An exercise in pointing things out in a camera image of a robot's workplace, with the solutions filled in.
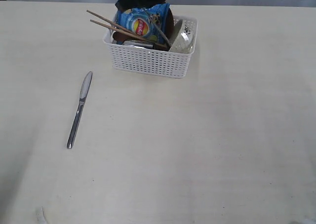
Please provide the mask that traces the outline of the silver table knife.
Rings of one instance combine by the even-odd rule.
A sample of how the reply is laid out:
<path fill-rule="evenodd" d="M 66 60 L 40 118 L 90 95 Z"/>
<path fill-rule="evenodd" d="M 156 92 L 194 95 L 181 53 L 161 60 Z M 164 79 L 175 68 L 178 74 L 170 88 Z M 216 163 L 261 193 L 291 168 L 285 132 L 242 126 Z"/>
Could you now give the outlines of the silver table knife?
<path fill-rule="evenodd" d="M 80 89 L 80 94 L 79 94 L 79 104 L 78 104 L 78 108 L 76 111 L 76 115 L 72 124 L 72 128 L 70 131 L 70 135 L 67 141 L 67 145 L 66 148 L 67 149 L 72 149 L 74 146 L 74 142 L 75 142 L 75 138 L 76 138 L 76 134 L 77 134 L 77 130 L 79 127 L 79 122 L 81 119 L 81 115 L 82 115 L 82 111 L 85 105 L 85 101 L 89 92 L 89 88 L 91 85 L 91 81 L 92 81 L 92 77 L 93 77 L 93 72 L 89 71 L 86 76 L 84 77 L 84 80 L 82 82 L 81 85 L 81 89 Z"/>

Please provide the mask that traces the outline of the white speckled ceramic bowl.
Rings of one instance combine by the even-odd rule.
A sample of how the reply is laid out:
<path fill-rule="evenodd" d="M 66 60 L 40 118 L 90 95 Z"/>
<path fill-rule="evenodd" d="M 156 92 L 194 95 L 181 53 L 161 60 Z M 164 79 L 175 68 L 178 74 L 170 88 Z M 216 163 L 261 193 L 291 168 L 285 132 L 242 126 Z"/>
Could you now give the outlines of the white speckled ceramic bowl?
<path fill-rule="evenodd" d="M 174 26 L 169 42 L 171 47 L 169 52 L 188 54 L 191 52 L 193 43 L 193 30 L 183 20 L 180 19 Z"/>

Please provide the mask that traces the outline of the white perforated plastic basket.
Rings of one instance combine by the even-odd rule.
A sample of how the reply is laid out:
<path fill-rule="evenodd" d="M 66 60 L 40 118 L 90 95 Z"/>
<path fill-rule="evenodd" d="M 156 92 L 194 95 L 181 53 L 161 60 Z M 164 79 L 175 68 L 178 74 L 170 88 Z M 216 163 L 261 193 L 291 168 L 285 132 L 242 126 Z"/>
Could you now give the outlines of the white perforated plastic basket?
<path fill-rule="evenodd" d="M 189 53 L 183 54 L 118 45 L 112 37 L 113 31 L 107 29 L 103 36 L 103 42 L 109 49 L 113 68 L 169 78 L 180 79 L 185 77 L 191 56 L 195 51 L 198 20 L 193 17 L 180 15 L 174 15 L 173 17 L 174 23 L 182 19 L 193 32 L 193 42 Z"/>

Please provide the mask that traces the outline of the brown round plate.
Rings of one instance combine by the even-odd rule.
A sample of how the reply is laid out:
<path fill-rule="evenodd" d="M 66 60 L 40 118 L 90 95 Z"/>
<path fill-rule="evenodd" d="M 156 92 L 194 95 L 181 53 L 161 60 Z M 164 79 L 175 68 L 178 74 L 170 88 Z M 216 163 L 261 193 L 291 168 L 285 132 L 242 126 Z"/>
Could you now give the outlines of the brown round plate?
<path fill-rule="evenodd" d="M 168 39 L 171 38 L 171 35 L 174 30 L 174 18 L 171 9 L 168 10 L 168 14 L 166 17 L 166 23 L 165 23 L 165 35 Z M 120 32 L 114 32 L 112 35 L 113 39 L 117 41 L 118 44 L 122 44 L 126 40 L 137 40 L 135 37 L 124 35 Z"/>

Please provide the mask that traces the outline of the blue chips bag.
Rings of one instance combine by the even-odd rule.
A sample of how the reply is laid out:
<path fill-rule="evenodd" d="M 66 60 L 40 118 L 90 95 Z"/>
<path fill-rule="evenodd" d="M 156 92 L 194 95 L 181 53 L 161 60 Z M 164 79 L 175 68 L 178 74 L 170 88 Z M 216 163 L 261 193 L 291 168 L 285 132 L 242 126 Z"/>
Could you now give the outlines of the blue chips bag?
<path fill-rule="evenodd" d="M 169 8 L 170 4 L 164 2 L 150 8 L 132 8 L 125 12 L 118 10 L 116 23 L 139 36 L 162 44 L 165 40 L 156 27 L 165 33 Z"/>

